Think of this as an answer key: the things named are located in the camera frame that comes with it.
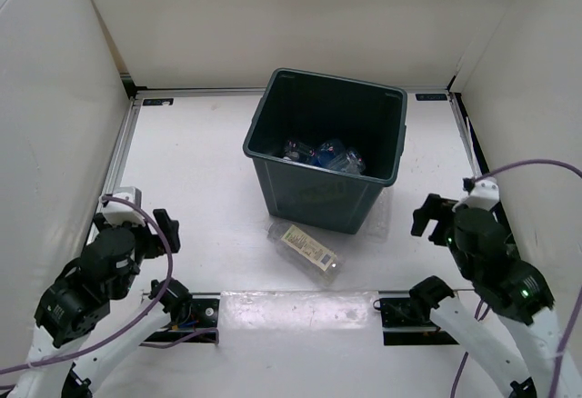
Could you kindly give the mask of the blue label plastic bottle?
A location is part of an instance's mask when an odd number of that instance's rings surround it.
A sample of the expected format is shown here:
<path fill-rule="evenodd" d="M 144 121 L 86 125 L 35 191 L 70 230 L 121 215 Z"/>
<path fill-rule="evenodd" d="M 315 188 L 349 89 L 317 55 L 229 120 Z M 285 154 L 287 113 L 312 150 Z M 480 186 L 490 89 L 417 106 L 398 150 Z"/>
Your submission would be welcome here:
<path fill-rule="evenodd" d="M 339 139 L 322 143 L 316 150 L 319 166 L 344 174 L 362 174 L 366 169 L 363 157 L 354 147 L 345 147 Z"/>

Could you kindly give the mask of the clear crushed plastic bottle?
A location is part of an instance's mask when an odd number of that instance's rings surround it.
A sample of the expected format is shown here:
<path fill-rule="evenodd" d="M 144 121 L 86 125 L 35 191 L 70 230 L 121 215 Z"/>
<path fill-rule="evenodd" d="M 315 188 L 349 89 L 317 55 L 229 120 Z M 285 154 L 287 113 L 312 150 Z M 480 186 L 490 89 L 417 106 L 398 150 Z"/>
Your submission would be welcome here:
<path fill-rule="evenodd" d="M 392 214 L 393 190 L 385 188 L 373 204 L 362 229 L 371 242 L 382 244 L 387 240 Z"/>

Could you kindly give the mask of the large clear labelled bottle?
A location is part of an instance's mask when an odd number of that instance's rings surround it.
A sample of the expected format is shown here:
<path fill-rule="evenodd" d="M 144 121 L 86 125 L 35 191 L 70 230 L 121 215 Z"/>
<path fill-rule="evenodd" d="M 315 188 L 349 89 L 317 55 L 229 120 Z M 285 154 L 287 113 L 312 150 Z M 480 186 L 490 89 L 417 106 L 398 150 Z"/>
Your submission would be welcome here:
<path fill-rule="evenodd" d="M 342 269 L 342 258 L 299 226 L 287 221 L 272 223 L 267 239 L 286 261 L 309 276 L 316 284 L 331 285 Z"/>

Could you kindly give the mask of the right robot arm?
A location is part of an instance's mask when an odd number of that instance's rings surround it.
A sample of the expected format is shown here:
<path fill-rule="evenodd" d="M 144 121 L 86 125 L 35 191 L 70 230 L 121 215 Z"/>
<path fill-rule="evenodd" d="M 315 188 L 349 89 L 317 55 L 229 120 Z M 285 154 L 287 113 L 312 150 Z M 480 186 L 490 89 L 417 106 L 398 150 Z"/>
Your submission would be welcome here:
<path fill-rule="evenodd" d="M 430 194 L 413 212 L 411 234 L 429 236 L 452 254 L 461 275 L 507 328 L 518 349 L 507 349 L 477 318 L 468 313 L 454 291 L 430 276 L 409 292 L 408 313 L 453 337 L 481 366 L 505 397 L 573 397 L 580 387 L 562 374 L 559 326 L 554 297 L 542 273 L 522 260 L 507 242 L 507 232 L 493 213 L 473 199 L 458 202 Z"/>

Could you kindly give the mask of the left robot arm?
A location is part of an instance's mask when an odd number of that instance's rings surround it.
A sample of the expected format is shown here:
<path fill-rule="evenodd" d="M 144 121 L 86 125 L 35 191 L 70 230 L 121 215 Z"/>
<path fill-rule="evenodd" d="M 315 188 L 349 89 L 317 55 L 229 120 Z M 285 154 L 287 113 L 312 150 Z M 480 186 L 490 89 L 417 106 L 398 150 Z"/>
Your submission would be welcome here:
<path fill-rule="evenodd" d="M 45 290 L 35 310 L 33 343 L 27 370 L 9 397 L 92 397 L 105 378 L 147 337 L 167 324 L 185 323 L 192 297 L 176 279 L 151 283 L 149 303 L 135 312 L 139 322 L 113 342 L 79 356 L 96 325 L 110 313 L 110 303 L 125 298 L 145 259 L 180 249 L 179 223 L 164 209 L 154 218 L 160 234 L 152 234 L 138 216 L 115 220 L 97 214 L 98 234 L 69 262 Z M 71 360 L 50 364 L 67 353 Z"/>

